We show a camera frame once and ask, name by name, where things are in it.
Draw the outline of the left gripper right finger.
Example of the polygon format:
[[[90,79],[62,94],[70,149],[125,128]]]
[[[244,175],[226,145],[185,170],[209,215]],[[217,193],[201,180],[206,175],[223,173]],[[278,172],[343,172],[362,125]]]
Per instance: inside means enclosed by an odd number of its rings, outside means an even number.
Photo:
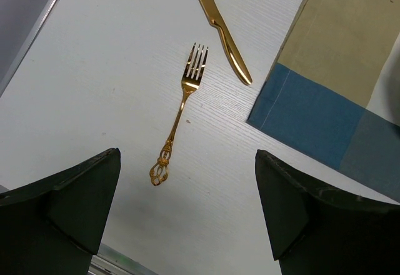
[[[255,175],[283,274],[399,273],[399,206],[334,187],[265,150]]]

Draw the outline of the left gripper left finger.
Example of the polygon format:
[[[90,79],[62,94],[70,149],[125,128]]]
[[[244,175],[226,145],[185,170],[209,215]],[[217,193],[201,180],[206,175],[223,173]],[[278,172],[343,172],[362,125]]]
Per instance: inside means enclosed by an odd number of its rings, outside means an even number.
[[[1,274],[87,274],[121,170],[110,148],[1,193]]]

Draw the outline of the blue and tan placemat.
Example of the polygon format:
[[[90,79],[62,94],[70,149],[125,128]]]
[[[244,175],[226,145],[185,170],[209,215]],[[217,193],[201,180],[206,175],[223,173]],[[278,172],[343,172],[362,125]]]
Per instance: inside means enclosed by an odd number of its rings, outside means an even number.
[[[399,0],[302,0],[247,119],[327,167],[399,199],[399,126],[385,63]]]

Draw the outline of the patterned ceramic plate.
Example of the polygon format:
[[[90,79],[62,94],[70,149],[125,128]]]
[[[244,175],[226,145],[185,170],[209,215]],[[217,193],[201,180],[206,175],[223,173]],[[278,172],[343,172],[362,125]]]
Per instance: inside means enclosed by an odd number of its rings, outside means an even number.
[[[393,124],[399,126],[399,36],[385,63],[385,77],[388,116]]]

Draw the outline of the gold knife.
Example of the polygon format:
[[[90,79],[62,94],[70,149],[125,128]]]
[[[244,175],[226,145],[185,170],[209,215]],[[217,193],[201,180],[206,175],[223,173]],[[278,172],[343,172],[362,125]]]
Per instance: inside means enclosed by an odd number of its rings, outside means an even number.
[[[253,79],[246,67],[246,64],[234,42],[231,33],[229,32],[224,19],[219,12],[219,9],[214,0],[199,0],[203,11],[210,25],[217,29],[222,47],[226,54],[227,60],[235,72],[239,80],[249,86],[253,83]]]

